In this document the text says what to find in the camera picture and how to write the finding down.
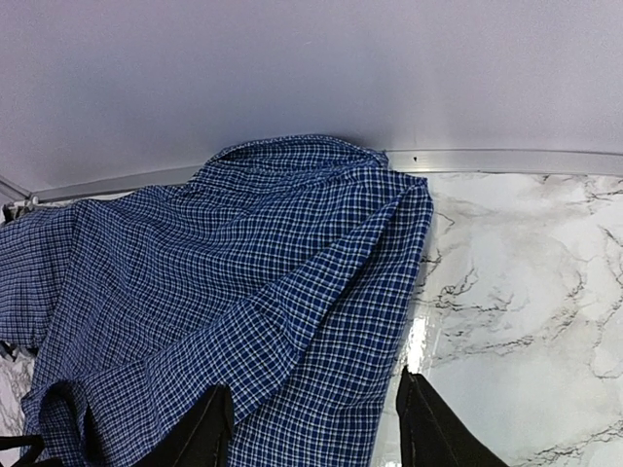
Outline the blue checked long sleeve shirt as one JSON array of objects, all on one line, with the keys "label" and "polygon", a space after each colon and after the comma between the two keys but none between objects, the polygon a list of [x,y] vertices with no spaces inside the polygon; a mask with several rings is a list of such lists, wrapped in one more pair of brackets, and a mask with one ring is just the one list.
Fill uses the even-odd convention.
[{"label": "blue checked long sleeve shirt", "polygon": [[322,135],[1,230],[1,339],[35,352],[22,466],[146,466],[227,386],[226,466],[365,466],[433,215],[425,179]]}]

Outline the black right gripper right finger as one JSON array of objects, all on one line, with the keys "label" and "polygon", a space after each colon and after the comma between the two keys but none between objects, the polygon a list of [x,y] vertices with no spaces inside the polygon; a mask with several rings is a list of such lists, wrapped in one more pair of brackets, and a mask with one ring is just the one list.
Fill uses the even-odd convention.
[{"label": "black right gripper right finger", "polygon": [[402,370],[395,407],[404,466],[506,466],[471,434],[423,375]]}]

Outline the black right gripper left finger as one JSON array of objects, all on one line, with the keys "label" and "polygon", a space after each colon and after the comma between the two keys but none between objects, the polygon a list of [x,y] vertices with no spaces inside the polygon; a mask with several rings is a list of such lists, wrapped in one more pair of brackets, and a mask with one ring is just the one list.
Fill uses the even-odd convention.
[{"label": "black right gripper left finger", "polygon": [[231,391],[218,385],[208,389],[145,456],[146,466],[226,466],[234,431]]}]

